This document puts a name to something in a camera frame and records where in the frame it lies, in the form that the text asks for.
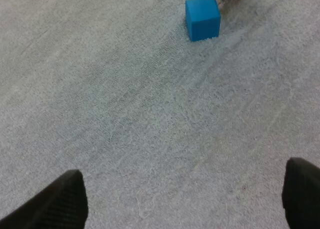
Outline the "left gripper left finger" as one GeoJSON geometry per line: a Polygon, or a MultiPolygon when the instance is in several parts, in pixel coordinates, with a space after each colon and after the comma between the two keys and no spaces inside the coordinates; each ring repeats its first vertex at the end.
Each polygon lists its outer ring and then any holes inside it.
{"type": "Polygon", "coordinates": [[[0,220],[2,229],[83,229],[89,207],[83,174],[70,169],[0,220]]]}

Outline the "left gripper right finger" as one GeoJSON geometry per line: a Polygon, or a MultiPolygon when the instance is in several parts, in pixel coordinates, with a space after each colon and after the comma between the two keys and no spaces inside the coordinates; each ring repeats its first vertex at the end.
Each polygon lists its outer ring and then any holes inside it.
{"type": "Polygon", "coordinates": [[[320,227],[320,168],[301,157],[285,166],[282,205],[291,229],[320,227]]]}

